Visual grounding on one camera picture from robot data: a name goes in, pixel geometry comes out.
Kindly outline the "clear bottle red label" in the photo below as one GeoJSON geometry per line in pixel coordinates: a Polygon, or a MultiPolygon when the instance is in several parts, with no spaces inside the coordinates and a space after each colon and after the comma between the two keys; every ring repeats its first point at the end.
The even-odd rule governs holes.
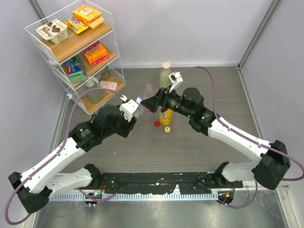
{"type": "MultiPolygon", "coordinates": [[[[147,98],[150,98],[153,96],[153,91],[152,91],[152,86],[151,85],[146,85],[145,86],[145,92],[144,92],[144,100],[147,98]]],[[[152,114],[152,112],[148,108],[144,108],[146,114],[152,114]]]]}

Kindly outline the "yellow juice bottle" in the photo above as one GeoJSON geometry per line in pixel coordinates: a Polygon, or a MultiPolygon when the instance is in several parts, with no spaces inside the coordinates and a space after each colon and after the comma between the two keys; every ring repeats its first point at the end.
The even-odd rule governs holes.
{"type": "Polygon", "coordinates": [[[172,114],[173,111],[171,109],[166,110],[165,112],[162,112],[160,110],[160,115],[159,115],[159,121],[162,125],[169,125],[172,121],[172,114]]]}

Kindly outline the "red bottle cap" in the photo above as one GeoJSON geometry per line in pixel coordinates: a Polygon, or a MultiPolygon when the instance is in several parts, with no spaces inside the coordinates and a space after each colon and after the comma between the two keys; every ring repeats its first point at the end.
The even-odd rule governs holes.
{"type": "Polygon", "coordinates": [[[160,122],[159,121],[155,121],[154,122],[154,126],[159,127],[160,126],[160,122]]]}

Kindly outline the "yellow bottle cap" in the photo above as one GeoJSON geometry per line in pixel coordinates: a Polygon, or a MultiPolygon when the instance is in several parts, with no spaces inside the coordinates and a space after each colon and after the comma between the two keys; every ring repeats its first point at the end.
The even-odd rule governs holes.
{"type": "Polygon", "coordinates": [[[165,127],[164,130],[166,133],[169,133],[171,129],[170,129],[170,127],[165,127]]]}

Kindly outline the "white blue bottle cap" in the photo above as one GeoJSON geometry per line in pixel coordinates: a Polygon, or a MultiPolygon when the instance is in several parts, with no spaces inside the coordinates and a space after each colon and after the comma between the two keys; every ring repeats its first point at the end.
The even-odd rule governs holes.
{"type": "Polygon", "coordinates": [[[138,104],[140,104],[141,101],[143,101],[143,100],[144,100],[144,98],[143,98],[142,96],[139,96],[139,97],[136,98],[136,102],[137,102],[138,104]]]}

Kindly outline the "clear bottle blue white label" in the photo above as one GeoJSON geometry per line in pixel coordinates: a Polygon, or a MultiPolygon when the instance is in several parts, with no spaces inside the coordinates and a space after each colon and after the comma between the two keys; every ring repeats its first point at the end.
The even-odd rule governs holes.
{"type": "Polygon", "coordinates": [[[144,106],[140,103],[138,104],[138,108],[137,110],[135,111],[135,113],[133,114],[134,117],[136,119],[139,119],[139,117],[145,112],[145,109],[144,109],[144,106]]]}

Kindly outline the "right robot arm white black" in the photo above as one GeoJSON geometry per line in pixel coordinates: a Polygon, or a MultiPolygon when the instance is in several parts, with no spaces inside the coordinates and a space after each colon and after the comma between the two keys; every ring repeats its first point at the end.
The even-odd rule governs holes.
{"type": "Polygon", "coordinates": [[[275,190],[290,168],[284,143],[256,138],[229,124],[205,107],[204,97],[196,88],[186,88],[182,95],[175,90],[161,88],[141,104],[153,113],[158,109],[170,109],[187,117],[193,130],[226,143],[251,160],[238,164],[222,163],[219,173],[214,176],[216,185],[221,188],[234,181],[256,181],[269,190],[275,190]]]}

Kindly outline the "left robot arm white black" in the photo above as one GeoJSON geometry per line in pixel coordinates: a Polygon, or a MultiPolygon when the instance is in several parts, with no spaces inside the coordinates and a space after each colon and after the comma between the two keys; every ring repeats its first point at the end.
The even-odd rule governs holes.
{"type": "Polygon", "coordinates": [[[59,178],[56,175],[107,137],[117,134],[126,138],[137,122],[134,117],[137,109],[138,104],[133,100],[102,107],[89,121],[77,124],[67,139],[33,168],[23,173],[13,172],[9,181],[26,212],[39,211],[50,199],[66,191],[100,187],[103,176],[93,164],[59,178]]]}

